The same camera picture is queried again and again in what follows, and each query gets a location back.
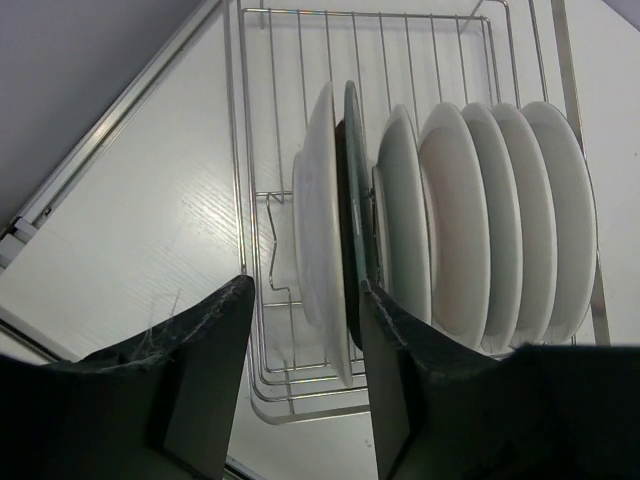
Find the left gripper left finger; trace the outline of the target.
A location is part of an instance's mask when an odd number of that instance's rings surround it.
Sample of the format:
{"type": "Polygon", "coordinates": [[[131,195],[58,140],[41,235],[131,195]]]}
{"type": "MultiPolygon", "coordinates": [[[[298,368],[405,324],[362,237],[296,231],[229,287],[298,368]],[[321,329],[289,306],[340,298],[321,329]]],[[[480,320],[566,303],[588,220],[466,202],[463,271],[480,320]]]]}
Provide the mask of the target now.
{"type": "Polygon", "coordinates": [[[254,310],[239,275],[77,362],[1,359],[5,479],[219,479],[254,310]]]}

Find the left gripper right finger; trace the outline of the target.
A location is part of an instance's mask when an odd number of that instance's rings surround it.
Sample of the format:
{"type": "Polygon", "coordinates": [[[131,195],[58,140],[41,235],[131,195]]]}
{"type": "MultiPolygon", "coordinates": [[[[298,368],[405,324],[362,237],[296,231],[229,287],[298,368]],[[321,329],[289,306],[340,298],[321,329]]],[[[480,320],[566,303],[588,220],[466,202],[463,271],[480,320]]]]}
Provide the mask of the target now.
{"type": "Polygon", "coordinates": [[[635,479],[639,351],[535,346],[496,360],[378,285],[360,322],[382,479],[635,479]]]}

